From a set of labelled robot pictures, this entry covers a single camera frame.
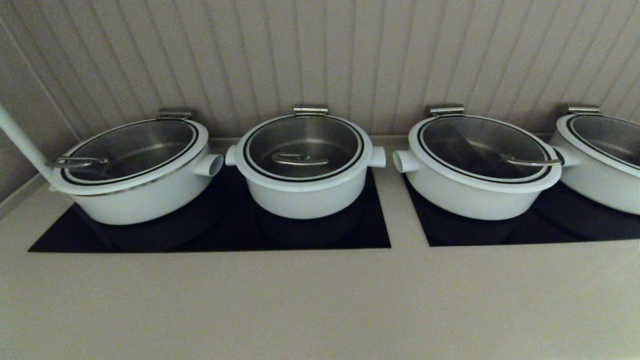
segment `stainless steel lid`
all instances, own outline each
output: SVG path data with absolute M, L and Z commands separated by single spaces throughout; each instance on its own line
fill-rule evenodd
M 196 139 L 195 127 L 181 120 L 148 120 L 121 126 L 68 154 L 71 158 L 106 158 L 105 163 L 66 168 L 62 175 L 71 183 L 84 185 L 142 176 L 178 159 Z
M 640 125 L 601 115 L 578 115 L 568 129 L 590 148 L 635 168 L 640 168 Z
M 469 115 L 437 117 L 423 125 L 419 139 L 425 152 L 444 166 L 498 181 L 543 176 L 540 166 L 522 164 L 550 159 L 534 138 L 517 127 Z
M 258 173 L 283 181 L 315 181 L 335 176 L 362 155 L 362 137 L 353 126 L 327 115 L 292 115 L 267 122 L 244 145 Z

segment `pot rim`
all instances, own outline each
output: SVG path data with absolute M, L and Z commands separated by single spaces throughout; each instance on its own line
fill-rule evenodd
M 435 170 L 436 172 L 438 172 L 439 174 L 442 174 L 445 177 L 448 177 L 449 179 L 455 180 L 459 183 L 463 183 L 469 186 L 472 186 L 474 188 L 479 188 L 482 190 L 488 190 L 488 191 L 492 191 L 492 192 L 501 192 L 501 193 L 532 193 L 532 192 L 540 192 L 544 189 L 550 188 L 551 186 L 553 186 L 559 179 L 560 179 L 560 175 L 561 175 L 561 168 L 559 165 L 555 165 L 555 166 L 551 166 L 551 167 L 546 167 L 548 168 L 547 171 L 545 171 L 542 175 L 540 175 L 540 172 L 537 172 L 535 176 L 535 178 L 531 179 L 533 176 L 529 176 L 529 177 L 525 177 L 522 178 L 524 179 L 524 181 L 522 182 L 498 182 L 495 180 L 490 180 L 493 178 L 489 178 L 487 177 L 486 179 L 482 179 L 479 176 L 476 175 L 470 175 L 470 174 L 466 174 L 466 172 L 464 170 L 454 170 L 453 166 L 448 167 L 446 165 L 443 165 L 442 163 L 440 163 L 438 160 L 432 158 L 423 148 L 422 148 L 422 144 L 420 141 L 420 131 L 422 129 L 422 127 L 427 124 L 428 122 L 437 120 L 437 119 L 442 119 L 443 117 L 446 116 L 455 116 L 455 117 L 459 117 L 459 116 L 464 116 L 464 117 L 474 117 L 477 119 L 483 119 L 483 120 L 489 120 L 489 121 L 493 121 L 493 122 L 497 122 L 499 124 L 505 125 L 505 126 L 509 126 L 513 129 L 516 129 L 517 131 L 527 135 L 530 139 L 534 140 L 542 149 L 544 149 L 544 151 L 547 153 L 547 155 L 549 156 L 549 160 L 556 160 L 558 159 L 557 154 L 555 152 L 555 150 L 553 150 L 553 148 L 551 148 L 551 146 L 547 145 L 545 142 L 543 142 L 542 140 L 540 140 L 537 136 L 531 134 L 530 132 L 521 129 L 520 127 L 517 127 L 515 125 L 509 124 L 507 122 L 504 121 L 500 121 L 500 120 L 496 120 L 496 119 L 491 119 L 488 117 L 480 117 L 480 116 L 476 116 L 476 115 L 445 115 L 445 116 L 439 116 L 439 117 L 430 117 L 424 120 L 421 120 L 420 122 L 418 122 L 416 125 L 414 125 L 410 132 L 409 132 L 409 146 L 410 149 L 412 150 L 412 152 L 416 155 L 416 157 L 418 157 L 418 159 L 421 160 L 421 162 L 423 162 L 423 164 L 425 164 L 426 166 L 432 168 L 433 170 Z
M 202 152 L 202 150 L 207 145 L 209 141 L 209 132 L 206 127 L 203 125 L 192 121 L 192 120 L 158 120 L 158 119 L 149 119 L 142 120 L 138 122 L 133 122 L 130 124 L 125 124 L 122 126 L 115 127 L 113 129 L 104 131 L 98 135 L 95 135 L 79 144 L 71 148 L 67 151 L 63 156 L 70 156 L 74 152 L 76 152 L 80 147 L 88 144 L 91 141 L 105 135 L 106 133 L 115 131 L 117 129 L 121 129 L 123 127 L 133 126 L 137 124 L 144 124 L 146 122 L 152 121 L 181 121 L 187 123 L 189 127 L 193 130 L 193 138 L 192 141 L 188 145 L 188 149 L 186 151 L 182 151 L 180 154 L 176 155 L 176 157 L 165 161 L 164 163 L 152 168 L 151 171 L 146 170 L 142 174 L 134 174 L 128 179 L 114 181 L 112 183 L 71 183 L 65 179 L 63 175 L 64 169 L 55 168 L 53 170 L 53 186 L 55 189 L 79 196 L 95 196 L 95 195 L 108 195 L 110 193 L 121 192 L 124 190 L 133 190 L 133 188 L 145 186 L 146 184 L 156 182 L 160 180 L 160 178 L 168 176 L 181 168 L 185 167 L 191 160 L 196 158 L 198 154 Z
M 622 161 L 620 161 L 619 159 L 610 156 L 610 155 L 605 155 L 604 152 L 596 150 L 595 148 L 593 148 L 591 145 L 588 145 L 586 142 L 584 142 L 583 139 L 581 139 L 580 137 L 576 136 L 572 130 L 569 128 L 569 121 L 571 121 L 571 119 L 575 119 L 577 117 L 580 116 L 585 116 L 585 114 L 569 114 L 569 115 L 565 115 L 563 117 L 561 117 L 560 119 L 557 120 L 556 122 L 556 129 L 557 132 L 560 133 L 560 135 L 567 140 L 567 142 L 569 142 L 571 145 L 573 145 L 574 147 L 576 147 L 576 149 L 580 150 L 581 152 L 583 152 L 584 154 L 588 155 L 590 158 L 593 158 L 595 160 L 598 160 L 601 163 L 604 163 L 605 165 L 609 165 L 612 168 L 615 168 L 617 170 L 620 170 L 622 172 L 625 172 L 629 175 L 635 176 L 640 178 L 640 169 L 633 167 L 631 165 L 628 165 Z M 621 119 L 621 118 L 617 118 L 617 117 L 611 117 L 611 116 L 607 116 L 607 115 L 601 115 L 601 114 L 588 114 L 588 116 L 594 116 L 594 117 L 605 117 L 608 119 L 614 119 L 614 120 L 619 120 L 619 121 L 623 121 L 623 122 L 628 122 L 630 124 L 633 124 L 635 126 L 637 126 L 638 124 L 633 123 L 631 121 L 625 120 L 625 119 Z
M 355 162 L 349 162 L 345 165 L 346 168 L 340 170 L 336 174 L 329 175 L 328 177 L 324 177 L 318 180 L 305 180 L 304 181 L 290 181 L 290 180 L 278 180 L 275 178 L 271 178 L 265 176 L 252 168 L 252 166 L 247 162 L 244 153 L 245 153 L 245 145 L 247 141 L 253 136 L 254 132 L 261 129 L 262 127 L 279 120 L 289 119 L 291 117 L 307 117 L 307 116 L 322 116 L 328 117 L 334 120 L 338 120 L 340 122 L 344 122 L 345 124 L 351 126 L 357 134 L 360 136 L 360 140 L 362 141 L 362 150 L 360 151 L 360 157 Z M 249 181 L 252 181 L 258 185 L 264 186 L 266 188 L 270 188 L 273 190 L 280 190 L 283 192 L 311 192 L 316 190 L 324 190 L 327 188 L 332 188 L 334 186 L 338 186 L 346 181 L 357 176 L 362 171 L 366 171 L 367 166 L 369 165 L 369 161 L 371 159 L 373 153 L 373 146 L 371 143 L 371 139 L 369 135 L 362 130 L 356 124 L 342 119 L 340 117 L 335 117 L 331 115 L 286 115 L 282 117 L 273 118 L 271 120 L 267 120 L 263 122 L 251 130 L 249 130 L 244 136 L 240 139 L 238 144 L 236 145 L 236 167 L 242 173 L 242 175 Z
M 278 121 L 280 120 L 285 120 L 285 119 L 295 119 L 295 118 L 307 118 L 307 117 L 322 117 L 322 118 L 329 118 L 329 119 L 333 119 L 336 120 L 336 118 L 331 117 L 331 116 L 327 116 L 327 115 L 314 115 L 314 114 L 304 114 L 304 115 L 289 115 L 288 117 L 280 117 L 278 119 Z M 308 183 L 311 181 L 318 181 L 318 180 L 322 180 L 322 179 L 326 179 L 332 176 L 336 176 L 337 174 L 346 171 L 348 168 L 350 168 L 351 166 L 353 166 L 362 156 L 362 151 L 363 151 L 363 140 L 362 140 L 362 135 L 356 130 L 355 127 L 353 127 L 352 125 L 341 121 L 341 120 L 337 120 L 340 123 L 343 123 L 342 125 L 347 127 L 350 131 L 353 132 L 354 136 L 356 137 L 356 140 L 358 142 L 358 149 L 356 150 L 356 152 L 354 153 L 354 155 L 351 157 L 351 159 L 349 159 L 349 161 L 347 161 L 343 166 L 331 171 L 331 172 L 327 172 L 325 174 L 321 174 L 321 175 L 317 175 L 317 176 L 309 176 L 309 177 L 286 177 L 286 176 L 280 176 L 278 174 L 273 174 L 271 172 L 268 172 L 267 170 L 263 170 L 260 168 L 260 166 L 258 164 L 256 164 L 256 162 L 252 159 L 252 157 L 249 154 L 249 148 L 251 147 L 251 142 L 252 140 L 259 134 L 259 131 L 263 128 L 268 127 L 270 124 L 277 122 L 277 121 L 268 121 L 265 123 L 262 123 L 255 131 L 252 131 L 251 135 L 247 138 L 247 141 L 244 143 L 244 149 L 242 149 L 243 151 L 243 157 L 244 160 L 247 162 L 247 164 L 249 165 L 249 167 L 251 167 L 254 171 L 256 171 L 259 174 L 262 174 L 265 177 L 268 177 L 270 179 L 276 179 L 276 180 L 282 180 L 285 182 L 291 182 L 291 183 Z

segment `white wall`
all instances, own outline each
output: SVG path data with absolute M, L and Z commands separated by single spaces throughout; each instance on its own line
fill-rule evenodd
M 0 0 L 0 14 L 83 138 L 176 105 L 240 136 L 301 102 L 385 135 L 438 102 L 534 132 L 568 101 L 640 122 L 639 3 Z

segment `white side handle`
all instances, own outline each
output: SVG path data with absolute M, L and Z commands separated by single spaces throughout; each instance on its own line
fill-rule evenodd
M 562 167 L 572 167 L 580 163 L 580 158 L 575 151 L 562 146 L 551 146 L 562 158 Z
M 422 168 L 422 162 L 411 151 L 394 151 L 394 165 L 401 173 L 418 171 Z
M 229 150 L 227 150 L 227 155 L 225 155 L 225 164 L 228 167 L 234 167 L 236 165 L 236 151 L 238 145 L 231 145 Z
M 382 146 L 374 146 L 369 160 L 370 167 L 387 167 L 387 153 Z
M 193 168 L 193 173 L 202 176 L 215 176 L 224 162 L 225 159 L 220 154 L 205 155 Z
M 15 146 L 27 157 L 27 159 L 38 169 L 44 178 L 52 183 L 53 169 L 45 165 L 47 158 L 38 150 L 36 145 L 29 139 L 18 123 L 9 115 L 5 108 L 0 105 L 0 128 L 5 131 L 9 139 L 13 141 Z

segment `pot handle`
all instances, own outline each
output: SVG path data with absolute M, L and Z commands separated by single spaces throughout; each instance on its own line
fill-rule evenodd
M 387 153 L 382 146 L 374 146 L 371 152 L 371 159 L 369 160 L 370 167 L 387 167 Z
M 562 167 L 572 167 L 580 163 L 580 158 L 575 151 L 562 146 L 551 146 L 556 151 L 558 158 L 562 163 Z
M 209 177 L 215 176 L 222 168 L 224 162 L 225 159 L 220 154 L 205 155 L 198 161 L 195 168 L 193 168 L 193 173 Z
M 422 162 L 411 151 L 394 151 L 394 165 L 400 173 L 418 171 L 422 168 Z
M 236 165 L 236 150 L 238 145 L 231 145 L 229 150 L 227 150 L 227 155 L 225 155 L 225 165 L 228 167 L 234 167 Z

